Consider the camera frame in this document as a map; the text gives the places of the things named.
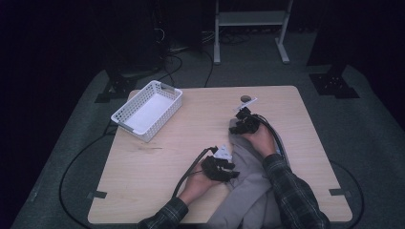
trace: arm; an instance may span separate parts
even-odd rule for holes
[[[282,223],[287,228],[330,228],[309,185],[297,177],[281,156],[276,154],[274,139],[261,124],[254,134],[244,134],[264,158],[263,165],[274,188]]]
[[[211,180],[201,173],[201,163],[198,163],[192,174],[185,182],[184,190],[177,198],[170,199],[154,216],[140,221],[138,229],[173,229],[177,228],[181,220],[188,213],[188,206],[201,197],[219,181]]]

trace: white plastic basket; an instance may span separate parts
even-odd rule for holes
[[[118,109],[111,119],[149,142],[181,106],[182,91],[153,80]]]

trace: plaid shirt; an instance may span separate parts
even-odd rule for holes
[[[273,185],[285,228],[330,228],[330,221],[319,210],[309,185],[291,172],[280,155],[266,157],[263,166]],[[181,199],[172,198],[153,217],[142,220],[137,228],[176,228],[187,212],[188,208]]]

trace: gray fabric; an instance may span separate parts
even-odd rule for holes
[[[233,145],[235,171],[241,173],[227,183],[231,192],[206,226],[213,229],[234,229],[240,225],[243,229],[280,227],[280,212],[261,156],[240,135],[229,134],[229,140]]]

